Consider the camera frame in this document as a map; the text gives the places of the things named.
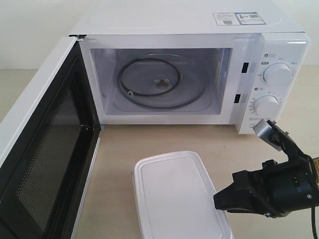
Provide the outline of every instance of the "door mesh screen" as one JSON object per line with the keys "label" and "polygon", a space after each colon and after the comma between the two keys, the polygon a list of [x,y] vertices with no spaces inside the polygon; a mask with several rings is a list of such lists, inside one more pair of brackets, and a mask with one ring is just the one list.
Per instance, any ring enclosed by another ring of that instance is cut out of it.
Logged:
{"label": "door mesh screen", "polygon": [[68,89],[58,107],[49,110],[36,138],[31,163],[16,191],[18,199],[45,231],[80,134],[81,124]]}

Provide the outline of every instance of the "microwave oven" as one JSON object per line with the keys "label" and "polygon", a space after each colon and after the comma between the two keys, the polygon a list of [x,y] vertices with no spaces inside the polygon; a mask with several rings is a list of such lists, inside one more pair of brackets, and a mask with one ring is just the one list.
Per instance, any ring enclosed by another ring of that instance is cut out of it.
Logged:
{"label": "microwave oven", "polygon": [[95,2],[0,124],[1,238],[74,238],[104,125],[276,120],[309,42],[268,0]]}

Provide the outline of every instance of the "microwave top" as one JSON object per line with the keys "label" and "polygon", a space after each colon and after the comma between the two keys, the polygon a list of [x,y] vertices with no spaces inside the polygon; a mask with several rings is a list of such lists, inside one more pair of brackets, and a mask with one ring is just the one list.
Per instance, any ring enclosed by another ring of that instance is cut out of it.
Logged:
{"label": "microwave top", "polygon": [[303,32],[271,0],[97,0],[70,35]]}

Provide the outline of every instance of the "microwave control panel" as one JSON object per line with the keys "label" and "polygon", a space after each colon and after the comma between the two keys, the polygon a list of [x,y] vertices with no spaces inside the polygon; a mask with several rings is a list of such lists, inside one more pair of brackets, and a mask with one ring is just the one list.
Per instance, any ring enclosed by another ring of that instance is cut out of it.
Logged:
{"label": "microwave control panel", "polygon": [[263,33],[264,46],[239,133],[254,133],[261,120],[277,120],[309,45],[305,33]]}

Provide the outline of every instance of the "table surface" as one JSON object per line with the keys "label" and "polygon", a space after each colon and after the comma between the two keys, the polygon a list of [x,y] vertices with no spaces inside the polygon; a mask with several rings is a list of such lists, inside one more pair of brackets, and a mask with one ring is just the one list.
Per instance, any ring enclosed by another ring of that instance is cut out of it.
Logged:
{"label": "table surface", "polygon": [[[34,73],[0,71],[0,121]],[[319,67],[303,67],[278,121],[313,157],[319,155],[318,92]],[[109,125],[100,138],[76,239],[141,239],[131,172],[142,158],[196,151],[217,191],[232,183],[233,172],[260,169],[268,159],[287,160],[258,137],[239,135],[233,125]],[[226,216],[236,239],[312,238],[310,210],[281,219]]]}

